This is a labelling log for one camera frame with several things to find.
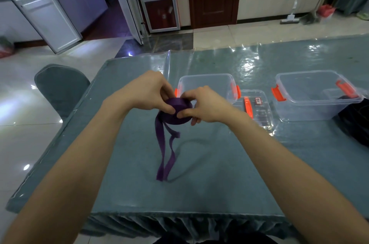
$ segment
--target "clear plastic storage box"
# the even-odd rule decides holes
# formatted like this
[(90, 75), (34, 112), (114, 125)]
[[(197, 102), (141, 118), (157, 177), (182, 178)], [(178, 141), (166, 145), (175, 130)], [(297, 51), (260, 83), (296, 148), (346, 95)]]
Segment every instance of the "clear plastic storage box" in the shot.
[(176, 97), (181, 97), (187, 90), (196, 89), (208, 85), (212, 90), (224, 97), (230, 103), (234, 103), (241, 96), (238, 85), (230, 74), (208, 74), (183, 76), (179, 79), (175, 91)]
[(331, 119), (346, 106), (363, 101), (359, 91), (335, 71), (306, 71), (276, 76), (273, 103), (281, 120)]
[(272, 111), (265, 93), (261, 90), (241, 90), (241, 98), (234, 104), (236, 108), (246, 112), (254, 121), (266, 130), (273, 130)]

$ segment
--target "hand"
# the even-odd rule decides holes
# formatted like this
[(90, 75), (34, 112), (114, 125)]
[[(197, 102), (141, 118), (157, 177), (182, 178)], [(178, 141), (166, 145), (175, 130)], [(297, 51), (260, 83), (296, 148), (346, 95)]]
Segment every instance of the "hand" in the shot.
[(175, 109), (164, 103), (174, 98), (171, 85), (160, 72), (147, 71), (134, 79), (120, 90), (109, 96), (105, 102), (110, 108), (142, 110), (159, 109), (168, 114), (174, 114)]
[(208, 86), (186, 91), (181, 98), (186, 98), (190, 101), (197, 100), (195, 108), (183, 110), (177, 115), (178, 118), (192, 116), (191, 125), (200, 123), (201, 120), (225, 124), (230, 113), (236, 109)]

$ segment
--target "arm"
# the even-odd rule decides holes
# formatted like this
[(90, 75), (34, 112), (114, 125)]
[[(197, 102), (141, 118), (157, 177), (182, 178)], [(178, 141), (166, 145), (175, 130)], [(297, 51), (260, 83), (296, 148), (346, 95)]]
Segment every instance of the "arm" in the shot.
[(73, 243), (97, 197), (120, 126), (132, 108), (175, 112), (160, 72), (149, 71), (104, 100), (10, 226), (3, 243)]
[(325, 178), (271, 137), (245, 112), (209, 87), (185, 92), (197, 99), (178, 117), (222, 122), (236, 135), (278, 205), (310, 243), (369, 243), (369, 224)]

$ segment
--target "black pants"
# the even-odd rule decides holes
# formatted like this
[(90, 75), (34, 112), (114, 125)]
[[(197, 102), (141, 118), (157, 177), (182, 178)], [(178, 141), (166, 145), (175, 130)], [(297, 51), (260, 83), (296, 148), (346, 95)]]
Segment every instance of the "black pants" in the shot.
[[(223, 241), (207, 240), (203, 242), (205, 244), (222, 244)], [(229, 238), (227, 244), (276, 244), (274, 240), (267, 237), (265, 234), (260, 232), (251, 232), (244, 234), (233, 235)], [(156, 241), (154, 244), (188, 244), (186, 241), (168, 232), (164, 234), (162, 238)]]

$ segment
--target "clear plastic table cover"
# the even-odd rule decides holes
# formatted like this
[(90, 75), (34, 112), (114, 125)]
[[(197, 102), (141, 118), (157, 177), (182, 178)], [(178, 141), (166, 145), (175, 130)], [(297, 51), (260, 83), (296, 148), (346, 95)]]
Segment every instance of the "clear plastic table cover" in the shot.
[[(204, 51), (170, 51), (108, 60), (45, 153), (7, 204), (19, 212), (44, 175), (98, 111), (105, 97), (147, 70), (175, 88), (184, 75), (231, 74), (240, 89), (265, 92), (274, 117), (270, 133), (330, 181), (369, 217), (369, 150), (327, 121), (281, 122), (272, 104), (278, 73), (332, 69), (369, 87), (369, 36), (259, 44)], [(168, 182), (156, 181), (161, 161), (158, 111), (133, 109), (118, 134), (98, 197), (83, 232), (127, 237), (217, 238), (234, 229), (286, 237), (294, 228), (234, 134), (220, 123), (176, 127), (177, 162)]]

